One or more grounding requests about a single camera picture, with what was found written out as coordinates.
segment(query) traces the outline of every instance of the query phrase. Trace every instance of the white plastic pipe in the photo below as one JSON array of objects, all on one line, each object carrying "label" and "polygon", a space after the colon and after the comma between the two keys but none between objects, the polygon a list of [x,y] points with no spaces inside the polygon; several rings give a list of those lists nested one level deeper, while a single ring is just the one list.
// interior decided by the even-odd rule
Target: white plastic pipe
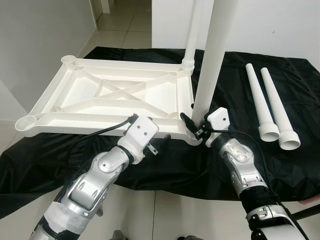
[{"label": "white plastic pipe", "polygon": [[203,6],[204,0],[193,0],[193,11],[189,28],[189,35],[185,48],[184,58],[182,59],[181,64],[181,67],[185,70],[193,71],[193,69],[195,68],[195,52],[198,40],[200,20],[202,19]]},{"label": "white plastic pipe", "polygon": [[273,142],[279,138],[279,129],[271,117],[265,96],[261,90],[257,75],[251,63],[245,65],[248,74],[250,88],[253,96],[256,114],[259,120],[259,134],[261,140]]},{"label": "white plastic pipe", "polygon": [[201,124],[209,111],[238,2],[239,0],[214,0],[192,112],[192,120],[196,126]]},{"label": "white plastic pipe", "polygon": [[298,134],[293,131],[288,115],[279,97],[277,89],[272,81],[269,71],[266,67],[261,69],[262,79],[265,85],[266,93],[268,94],[272,113],[275,123],[277,124],[280,137],[279,145],[283,150],[294,150],[300,147],[300,139]]}]

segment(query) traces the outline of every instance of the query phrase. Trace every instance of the white tape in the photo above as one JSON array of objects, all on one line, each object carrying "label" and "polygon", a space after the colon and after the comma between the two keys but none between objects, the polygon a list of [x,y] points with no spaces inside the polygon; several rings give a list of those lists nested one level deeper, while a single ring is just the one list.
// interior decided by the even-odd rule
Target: white tape
[{"label": "white tape", "polygon": [[90,219],[68,209],[60,202],[52,202],[43,215],[49,227],[57,234],[68,230],[74,234],[82,234]]}]

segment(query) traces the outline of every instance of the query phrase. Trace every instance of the tiled floor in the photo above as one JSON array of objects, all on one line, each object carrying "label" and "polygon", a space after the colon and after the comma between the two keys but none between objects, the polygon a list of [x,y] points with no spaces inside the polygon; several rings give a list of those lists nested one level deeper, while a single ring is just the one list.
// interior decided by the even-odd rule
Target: tiled floor
[{"label": "tiled floor", "polygon": [[148,49],[152,47],[151,0],[118,0],[111,13],[97,21],[96,31],[79,54],[83,58],[95,47]]},{"label": "tiled floor", "polygon": [[[111,14],[100,17],[98,27],[99,32],[94,33],[80,57],[97,46],[151,48],[151,0],[118,0]],[[0,154],[22,137],[13,126],[0,125]],[[0,219],[0,239],[28,239],[58,191],[47,193]],[[285,203],[292,212],[315,204],[318,202],[309,205]],[[112,185],[103,209],[104,215],[91,220],[80,240],[108,240],[118,229],[130,240],[176,240],[187,235],[197,235],[205,240],[250,239],[245,211],[238,201],[201,200],[164,191],[133,191]],[[310,240],[320,239],[320,215],[299,222]]]}]

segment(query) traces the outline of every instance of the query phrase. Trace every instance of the black fabric sheet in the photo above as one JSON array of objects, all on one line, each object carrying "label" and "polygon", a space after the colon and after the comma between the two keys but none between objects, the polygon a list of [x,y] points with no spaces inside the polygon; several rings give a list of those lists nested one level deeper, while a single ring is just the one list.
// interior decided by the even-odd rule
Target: black fabric sheet
[{"label": "black fabric sheet", "polygon": [[[118,61],[179,64],[179,49],[118,49],[96,47],[86,58]],[[192,75],[196,93],[204,52],[195,54]],[[252,63],[263,86],[260,69],[267,67],[278,89],[301,146],[280,149],[278,142],[263,142],[245,64]],[[229,111],[230,130],[248,133],[265,155],[274,190],[282,201],[300,201],[320,193],[320,105],[319,72],[305,59],[283,58],[241,52],[226,52],[212,107]],[[0,157],[0,218],[12,213],[64,182],[64,158],[68,147],[81,135],[41,133],[23,138]],[[256,147],[241,135],[234,135],[256,153],[255,165],[263,175]],[[118,137],[95,136],[77,145],[69,160],[75,172],[83,161],[108,151]],[[207,200],[238,200],[224,161],[214,149],[190,146],[170,140],[156,157],[130,165],[116,184],[133,190],[165,190]]]}]

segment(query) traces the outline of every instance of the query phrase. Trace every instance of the wire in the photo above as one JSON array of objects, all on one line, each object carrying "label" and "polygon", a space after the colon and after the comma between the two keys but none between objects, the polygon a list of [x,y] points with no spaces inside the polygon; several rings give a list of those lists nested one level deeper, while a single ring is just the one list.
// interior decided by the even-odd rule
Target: wire
[{"label": "wire", "polygon": [[245,132],[242,132],[242,131],[215,130],[215,129],[213,129],[211,131],[214,132],[214,133],[240,134],[240,135],[244,135],[247,138],[249,138],[250,140],[252,140],[254,142],[254,144],[256,145],[256,147],[258,148],[258,150],[259,150],[259,154],[260,154],[262,165],[263,165],[263,172],[264,172],[264,175],[265,175],[265,177],[264,177],[265,178],[265,183],[268,186],[270,192],[273,195],[276,195],[276,193],[274,192],[274,190],[273,190],[273,188],[271,186],[271,182],[270,182],[270,178],[269,178],[269,175],[268,175],[268,168],[267,168],[267,163],[266,163],[264,152],[262,151],[259,143],[252,136],[250,136],[249,134],[247,134]]},{"label": "wire", "polygon": [[86,140],[86,139],[89,139],[93,136],[96,136],[96,135],[100,135],[100,134],[103,134],[103,133],[106,133],[106,132],[109,132],[109,131],[112,131],[112,130],[115,130],[115,129],[118,129],[128,123],[132,123],[134,122],[136,119],[137,119],[137,115],[132,115],[130,117],[128,117],[127,120],[117,124],[117,125],[114,125],[114,126],[111,126],[111,127],[108,127],[108,128],[105,128],[105,129],[102,129],[102,130],[99,130],[99,131],[96,131],[96,132],[93,132],[89,135],[85,135],[83,136],[82,138],[74,141],[71,146],[68,148],[68,151],[66,152],[66,155],[65,155],[65,161],[64,161],[64,169],[65,169],[65,178],[64,178],[64,185],[62,187],[62,189],[60,190],[60,192],[58,193],[58,195],[55,197],[54,201],[55,202],[59,202],[61,200],[61,197],[64,196],[64,194],[66,193],[66,190],[68,189],[68,187],[70,186],[70,184],[78,177],[79,173],[86,167],[86,165],[92,160],[92,159],[87,159],[81,166],[80,168],[75,172],[75,174],[73,174],[73,176],[70,178],[70,180],[68,180],[68,171],[69,171],[69,158],[70,158],[70,155],[73,151],[73,149],[75,148],[75,146]]}]

